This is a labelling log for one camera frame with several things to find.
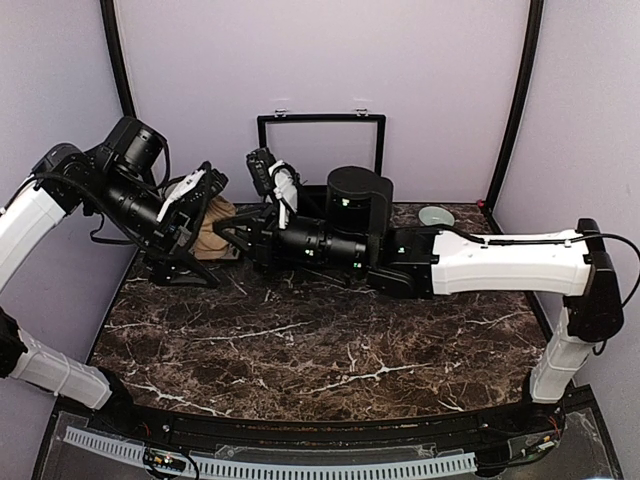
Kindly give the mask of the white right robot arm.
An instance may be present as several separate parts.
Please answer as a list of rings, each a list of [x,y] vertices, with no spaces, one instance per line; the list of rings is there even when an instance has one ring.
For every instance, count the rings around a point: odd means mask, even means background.
[[[549,405],[561,400],[593,347],[623,326],[606,236],[590,218],[575,229],[535,235],[478,235],[446,224],[397,228],[393,183],[373,170],[332,170],[318,205],[298,172],[268,149],[250,152],[246,164],[264,205],[213,228],[259,269],[340,269],[399,299],[480,291],[559,295],[557,326],[530,373],[526,399],[510,413],[521,434],[547,420]]]

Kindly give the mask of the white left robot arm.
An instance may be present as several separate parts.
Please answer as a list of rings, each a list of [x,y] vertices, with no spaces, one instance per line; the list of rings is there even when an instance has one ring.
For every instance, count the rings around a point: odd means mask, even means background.
[[[127,389],[104,369],[65,354],[88,348],[107,305],[120,254],[100,257],[79,229],[90,216],[141,253],[159,286],[214,288],[194,246],[206,209],[227,178],[209,162],[182,177],[152,178],[169,156],[163,135],[124,117],[98,145],[52,147],[1,210],[1,374],[100,411],[120,436],[141,427]],[[78,339],[68,334],[87,314]]]

